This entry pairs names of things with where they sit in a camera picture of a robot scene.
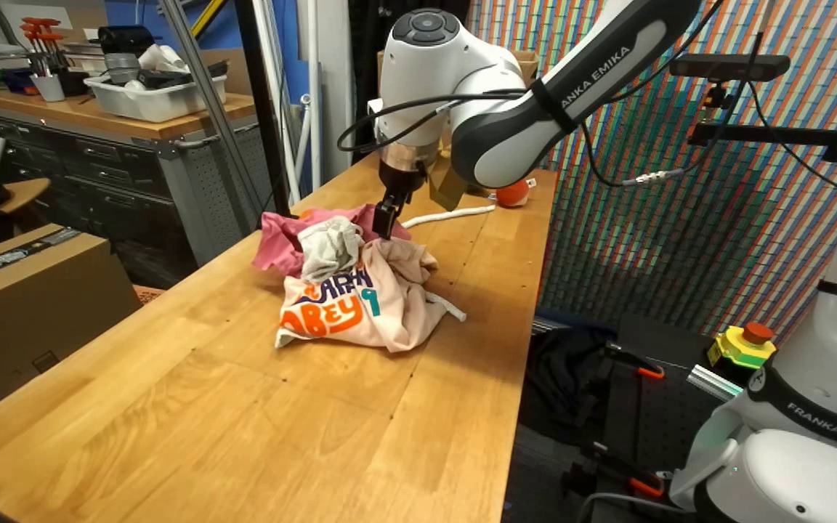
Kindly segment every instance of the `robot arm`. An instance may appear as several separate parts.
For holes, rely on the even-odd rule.
[[[640,70],[662,54],[692,24],[701,0],[608,0],[599,20],[543,79],[512,101],[456,101],[426,123],[426,105],[379,118],[380,201],[376,229],[389,233],[396,214],[425,182],[437,156],[445,115],[450,115],[450,169],[474,185],[508,185]],[[447,12],[419,9],[403,15],[384,53],[380,101],[403,105],[426,97],[480,97],[521,91],[512,53],[482,44]]]

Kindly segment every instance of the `crumpled plastic bag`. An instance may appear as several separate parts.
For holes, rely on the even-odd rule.
[[[280,245],[283,253],[258,253],[256,268],[284,271],[275,349],[294,339],[339,339],[413,351],[442,323],[447,309],[425,290],[437,259],[408,239],[373,236],[373,213],[365,220],[360,213],[329,213],[304,227],[287,217],[271,220],[280,227],[280,242],[271,233],[262,251]]]

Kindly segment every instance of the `cardboard box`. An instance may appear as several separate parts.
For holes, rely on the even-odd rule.
[[[0,255],[53,239],[38,227],[0,242]],[[0,268],[0,399],[136,310],[134,287],[105,239],[78,233]]]

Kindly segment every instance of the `workbench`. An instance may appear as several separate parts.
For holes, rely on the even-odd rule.
[[[254,169],[258,208],[271,197],[254,99],[226,94],[223,111]],[[206,114],[168,123],[110,115],[92,97],[43,101],[0,91],[0,179],[49,178],[41,197],[49,220],[114,242],[127,275],[172,284],[248,236],[230,185],[235,169],[217,152]]]
[[[304,197],[380,197],[376,156]],[[422,224],[445,317],[410,355],[272,349],[283,281],[248,236],[0,405],[14,521],[501,521],[556,178],[525,208]],[[403,217],[442,213],[425,192]]]

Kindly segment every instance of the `wooden tabletop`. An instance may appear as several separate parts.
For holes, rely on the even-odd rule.
[[[14,521],[501,521],[556,178],[525,208],[415,227],[467,310],[413,355],[272,349],[243,239],[0,405]],[[304,207],[379,201],[363,160]],[[403,213],[438,213],[425,192]]]
[[[254,115],[254,99],[242,94],[226,94],[223,114]],[[0,91],[0,115],[127,139],[177,139],[190,131],[211,127],[206,114],[185,114],[168,123],[136,123],[105,114],[92,97],[68,97],[63,101],[43,101],[41,97],[20,97],[9,91]]]

